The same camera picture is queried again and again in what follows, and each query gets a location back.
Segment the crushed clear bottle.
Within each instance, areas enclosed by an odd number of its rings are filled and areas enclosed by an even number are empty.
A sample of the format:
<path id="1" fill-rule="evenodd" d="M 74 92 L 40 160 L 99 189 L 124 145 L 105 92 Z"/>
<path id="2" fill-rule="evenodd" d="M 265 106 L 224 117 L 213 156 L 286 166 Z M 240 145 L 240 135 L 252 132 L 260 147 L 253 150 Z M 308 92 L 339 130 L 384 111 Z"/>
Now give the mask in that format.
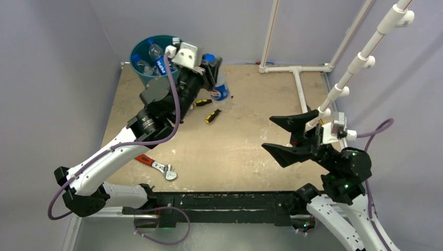
<path id="1" fill-rule="evenodd" d="M 181 39 L 180 38 L 178 38 L 178 37 L 173 37 L 172 38 L 172 45 L 173 46 L 179 46 L 180 43 L 181 43 Z"/>

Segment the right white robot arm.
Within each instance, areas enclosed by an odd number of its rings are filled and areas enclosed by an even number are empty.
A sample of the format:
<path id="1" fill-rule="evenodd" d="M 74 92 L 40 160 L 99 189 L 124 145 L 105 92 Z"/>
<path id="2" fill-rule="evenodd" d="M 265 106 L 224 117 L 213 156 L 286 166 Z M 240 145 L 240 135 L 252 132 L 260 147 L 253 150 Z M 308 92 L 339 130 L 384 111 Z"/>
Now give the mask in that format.
<path id="1" fill-rule="evenodd" d="M 305 185 L 293 199 L 294 208 L 308 212 L 322 223 L 347 250 L 397 250 L 378 220 L 366 181 L 371 177 L 369 154 L 353 147 L 338 151 L 333 143 L 354 140 L 358 134 L 347 128 L 346 117 L 337 112 L 329 123 L 307 124 L 318 118 L 312 110 L 292 116 L 272 116 L 270 120 L 290 133 L 289 146 L 264 143 L 281 167 L 313 161 L 327 174 L 321 176 L 324 194 Z"/>

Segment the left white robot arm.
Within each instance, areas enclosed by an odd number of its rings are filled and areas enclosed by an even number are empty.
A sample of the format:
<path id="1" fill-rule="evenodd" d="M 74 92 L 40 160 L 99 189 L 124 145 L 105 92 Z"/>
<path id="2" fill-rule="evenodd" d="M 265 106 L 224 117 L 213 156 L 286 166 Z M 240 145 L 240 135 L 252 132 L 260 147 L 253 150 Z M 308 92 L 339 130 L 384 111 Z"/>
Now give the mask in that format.
<path id="1" fill-rule="evenodd" d="M 143 108 L 102 149 L 75 167 L 59 167 L 54 175 L 70 213 L 90 216 L 106 207 L 130 207 L 143 214 L 156 200 L 147 184 L 114 185 L 107 179 L 129 161 L 172 139 L 201 89 L 215 87 L 222 58 L 202 57 L 199 71 L 179 68 L 177 80 L 153 84 L 141 92 Z"/>

